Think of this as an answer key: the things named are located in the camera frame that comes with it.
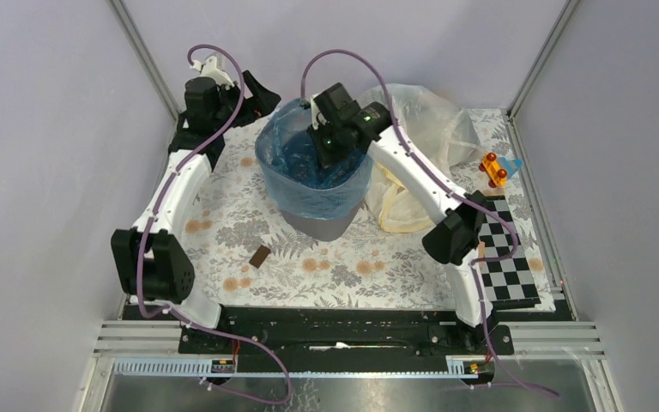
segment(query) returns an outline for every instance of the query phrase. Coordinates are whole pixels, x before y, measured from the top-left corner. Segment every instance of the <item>trash bag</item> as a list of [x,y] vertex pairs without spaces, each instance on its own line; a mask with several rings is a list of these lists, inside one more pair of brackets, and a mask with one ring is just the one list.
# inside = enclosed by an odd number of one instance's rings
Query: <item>trash bag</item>
[[[450,167],[481,154],[481,142],[469,114],[450,101],[421,86],[388,85],[399,125],[423,154],[450,177]],[[379,101],[387,107],[379,86],[364,92],[360,106]],[[418,200],[383,165],[375,162],[368,209],[386,232],[411,233],[432,225]]]
[[256,155],[269,196],[292,215],[330,220],[347,216],[367,193],[372,160],[355,150],[344,161],[322,168],[307,127],[311,110],[292,100],[259,134]]

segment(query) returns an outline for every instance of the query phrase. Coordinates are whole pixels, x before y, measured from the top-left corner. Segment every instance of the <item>checkerboard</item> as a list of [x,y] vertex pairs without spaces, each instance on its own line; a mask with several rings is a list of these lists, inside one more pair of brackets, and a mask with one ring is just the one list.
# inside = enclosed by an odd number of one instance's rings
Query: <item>checkerboard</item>
[[[514,227],[506,198],[494,196],[487,199],[488,209]],[[501,223],[492,217],[486,216],[486,220],[479,232],[479,241],[486,245],[485,256],[487,258],[504,256],[511,250],[511,235],[507,234]],[[540,303],[534,277],[529,271],[529,264],[521,247],[511,259],[481,264],[481,278],[488,299],[493,302],[496,309],[532,307]]]

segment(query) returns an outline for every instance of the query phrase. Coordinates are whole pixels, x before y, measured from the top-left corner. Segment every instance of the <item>floral pattern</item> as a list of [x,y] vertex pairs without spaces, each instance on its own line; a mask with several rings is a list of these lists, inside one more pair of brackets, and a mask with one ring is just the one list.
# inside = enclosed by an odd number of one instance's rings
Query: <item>floral pattern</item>
[[[481,144],[512,156],[500,110],[470,110]],[[425,232],[386,233],[361,208],[333,242],[296,231],[271,202],[254,155],[266,123],[226,133],[226,148],[200,189],[181,239],[196,267],[196,287],[227,305],[453,309],[453,291],[443,267],[423,250]],[[535,277],[541,303],[552,311],[544,264],[529,203],[519,179],[491,189],[478,161],[451,168],[466,190],[505,195]],[[260,245],[271,249],[261,268],[248,264]]]

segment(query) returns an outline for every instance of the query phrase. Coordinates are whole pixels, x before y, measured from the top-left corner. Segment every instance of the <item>gray wall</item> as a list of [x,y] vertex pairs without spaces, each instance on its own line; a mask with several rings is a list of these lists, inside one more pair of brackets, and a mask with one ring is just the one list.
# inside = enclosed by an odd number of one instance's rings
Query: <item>gray wall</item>
[[[565,0],[254,0],[127,4],[175,100],[183,102],[186,51],[225,48],[284,101],[299,97],[307,62],[326,49],[358,52],[389,82],[422,84],[465,106],[507,107]],[[346,56],[313,66],[308,91],[377,81]]]
[[0,411],[70,409],[171,127],[106,1],[0,2]]
[[584,2],[518,123],[626,410],[659,410],[659,2]]

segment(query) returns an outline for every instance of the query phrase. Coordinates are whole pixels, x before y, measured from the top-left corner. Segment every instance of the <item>blue trash bag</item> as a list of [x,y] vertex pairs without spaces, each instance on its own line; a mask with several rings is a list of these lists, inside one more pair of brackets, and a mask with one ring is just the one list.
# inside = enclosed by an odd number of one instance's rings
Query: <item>blue trash bag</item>
[[269,196],[279,210],[310,219],[347,216],[362,202],[370,184],[372,159],[355,150],[346,160],[322,168],[306,129],[311,110],[292,100],[259,134],[256,154]]

